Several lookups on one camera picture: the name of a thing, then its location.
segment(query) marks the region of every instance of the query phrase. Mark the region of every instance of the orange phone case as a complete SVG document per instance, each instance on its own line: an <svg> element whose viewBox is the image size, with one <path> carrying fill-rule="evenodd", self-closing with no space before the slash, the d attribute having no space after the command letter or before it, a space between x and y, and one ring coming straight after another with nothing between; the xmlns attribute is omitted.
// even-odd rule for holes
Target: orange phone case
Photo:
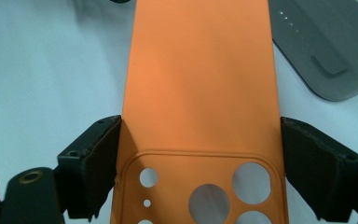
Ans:
<svg viewBox="0 0 358 224"><path fill-rule="evenodd" d="M139 0L122 119L111 223L196 223L189 200L205 184L228 197L224 223L247 211L288 223L267 0ZM233 188L248 162L269 174L261 203Z"/></svg>

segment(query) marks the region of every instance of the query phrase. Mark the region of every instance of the orange plastic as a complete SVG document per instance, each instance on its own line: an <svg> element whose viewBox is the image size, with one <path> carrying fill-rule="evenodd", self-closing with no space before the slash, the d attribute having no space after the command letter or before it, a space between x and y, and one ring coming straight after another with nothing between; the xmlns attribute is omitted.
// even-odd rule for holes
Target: orange plastic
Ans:
<svg viewBox="0 0 358 224"><path fill-rule="evenodd" d="M122 118L111 223L195 223L203 184L227 194L225 223L251 210L288 223L267 0L139 0ZM270 175L260 204L232 187L249 161ZM156 186L141 185L144 168Z"/></svg>

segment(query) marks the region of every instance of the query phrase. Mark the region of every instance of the white surface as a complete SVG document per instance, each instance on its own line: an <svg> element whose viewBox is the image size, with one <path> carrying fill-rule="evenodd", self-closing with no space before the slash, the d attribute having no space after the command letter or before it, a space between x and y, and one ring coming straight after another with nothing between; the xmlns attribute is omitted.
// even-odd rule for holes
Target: white surface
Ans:
<svg viewBox="0 0 358 224"><path fill-rule="evenodd" d="M134 1L0 1L0 193L24 170L56 156L97 119L120 114ZM275 50L281 113L358 152L358 96L313 95ZM288 185L292 224L316 220ZM93 223L108 223L111 198ZM358 217L352 216L351 224ZM67 223L87 223L69 220Z"/></svg>

